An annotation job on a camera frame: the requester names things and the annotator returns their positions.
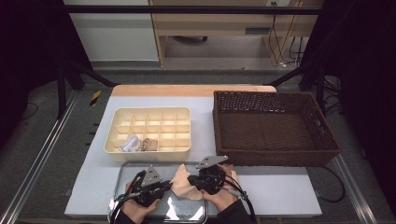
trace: brown wicker basket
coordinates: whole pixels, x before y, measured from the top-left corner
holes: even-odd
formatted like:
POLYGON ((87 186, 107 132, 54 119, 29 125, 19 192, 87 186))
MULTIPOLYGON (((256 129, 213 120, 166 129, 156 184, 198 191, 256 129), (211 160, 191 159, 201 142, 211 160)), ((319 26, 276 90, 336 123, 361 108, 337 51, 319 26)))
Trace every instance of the brown wicker basket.
POLYGON ((213 120, 234 165, 318 167, 341 152, 310 93, 215 91, 213 120))

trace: transparent tray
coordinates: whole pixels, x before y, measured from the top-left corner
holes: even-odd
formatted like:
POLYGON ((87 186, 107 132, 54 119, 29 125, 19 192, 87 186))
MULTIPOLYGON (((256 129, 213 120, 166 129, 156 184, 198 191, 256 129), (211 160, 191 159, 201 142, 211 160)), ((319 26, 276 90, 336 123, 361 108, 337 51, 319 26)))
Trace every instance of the transparent tray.
MULTIPOLYGON (((197 162, 184 162, 187 171, 198 175, 195 168, 197 162)), ((160 174, 163 181, 172 180, 180 163, 175 162, 125 162, 119 173, 119 178, 108 209, 108 217, 113 212, 113 199, 125 192, 125 186, 132 181, 137 173, 147 170, 150 165, 160 174)), ((172 190, 168 190, 160 200, 157 209, 150 213, 145 221, 149 223, 205 223, 207 219, 207 204, 205 200, 192 201, 177 197, 172 190)))
POLYGON ((190 156, 191 115, 187 107, 120 108, 111 122, 105 152, 116 161, 185 161, 190 156), (158 142, 156 151, 122 152, 136 134, 158 142))

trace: small object in compartment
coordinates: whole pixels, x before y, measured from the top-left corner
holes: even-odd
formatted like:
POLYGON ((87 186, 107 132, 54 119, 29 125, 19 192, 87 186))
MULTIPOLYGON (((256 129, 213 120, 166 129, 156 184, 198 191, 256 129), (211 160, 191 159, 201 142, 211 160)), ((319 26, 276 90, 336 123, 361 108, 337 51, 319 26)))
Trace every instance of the small object in compartment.
POLYGON ((136 134, 131 135, 125 144, 120 145, 120 150, 123 152, 140 151, 141 143, 136 134))
POLYGON ((146 138, 140 147, 141 151, 157 151, 158 142, 154 139, 146 138))
POLYGON ((186 170, 186 166, 181 164, 176 173, 175 177, 172 179, 172 191, 177 197, 188 198, 190 200, 201 200, 203 195, 195 186, 189 183, 187 177, 190 176, 190 172, 186 170))

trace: person's hand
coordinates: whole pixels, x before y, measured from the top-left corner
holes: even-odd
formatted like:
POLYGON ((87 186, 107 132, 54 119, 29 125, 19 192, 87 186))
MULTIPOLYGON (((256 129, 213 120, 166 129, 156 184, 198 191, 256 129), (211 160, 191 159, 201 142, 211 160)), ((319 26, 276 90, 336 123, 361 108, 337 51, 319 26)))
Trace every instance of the person's hand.
MULTIPOLYGON (((224 165, 218 164, 219 168, 224 171, 226 174, 226 180, 230 181, 233 183, 230 177, 231 176, 231 170, 228 169, 224 165)), ((235 195, 231 194, 228 190, 226 189, 233 189, 231 185, 228 183, 224 182, 225 189, 221 189, 217 194, 210 195, 208 192, 206 192, 204 189, 201 189, 201 192, 204 195, 204 199, 212 202, 216 208, 219 210, 219 212, 222 212, 224 209, 226 209, 228 206, 230 206, 232 203, 236 202, 237 198, 235 195)))
POLYGON ((154 211, 157 208, 159 201, 160 199, 157 199, 149 207, 143 207, 131 199, 122 205, 121 210, 134 223, 140 224, 148 213, 154 211))

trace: gray floor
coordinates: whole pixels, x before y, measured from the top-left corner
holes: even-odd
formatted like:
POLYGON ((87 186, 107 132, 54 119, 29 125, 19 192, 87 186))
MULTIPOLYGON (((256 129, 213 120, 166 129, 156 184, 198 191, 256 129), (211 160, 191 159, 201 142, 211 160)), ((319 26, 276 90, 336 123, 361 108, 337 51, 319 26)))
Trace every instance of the gray floor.
MULTIPOLYGON (((163 68, 145 67, 138 70, 98 70, 112 81, 122 84, 262 84, 286 74, 288 67, 273 67, 260 38, 209 37, 207 42, 177 37, 169 42, 163 68)), ((35 182, 29 197, 24 202, 20 221, 39 223, 82 223, 81 220, 64 215, 68 202, 67 190, 72 189, 80 166, 83 163, 94 132, 106 108, 111 89, 98 84, 89 77, 83 91, 78 92, 76 105, 62 129, 48 159, 35 182), (96 106, 89 106, 95 91, 102 90, 96 106)), ((278 88, 279 91, 297 91, 299 78, 294 78, 278 88)), ((28 174, 36 155, 46 141, 57 116, 56 83, 51 82, 32 91, 28 109, 0 157, 0 212, 11 203, 23 179, 28 174)), ((327 106, 337 103, 329 99, 327 106)), ((377 223, 396 223, 393 214, 379 188, 370 164, 361 156, 361 147, 348 126, 347 119, 336 107, 327 119, 337 141, 344 150, 352 176, 374 214, 377 223)), ((336 171, 333 162, 328 164, 336 171)), ((315 190, 328 198, 337 198, 341 188, 337 179, 321 168, 308 168, 315 190)), ((353 200, 348 197, 340 203, 318 200, 323 215, 312 218, 284 217, 265 218, 263 223, 361 223, 353 200)), ((103 221, 91 218, 90 223, 103 221)))

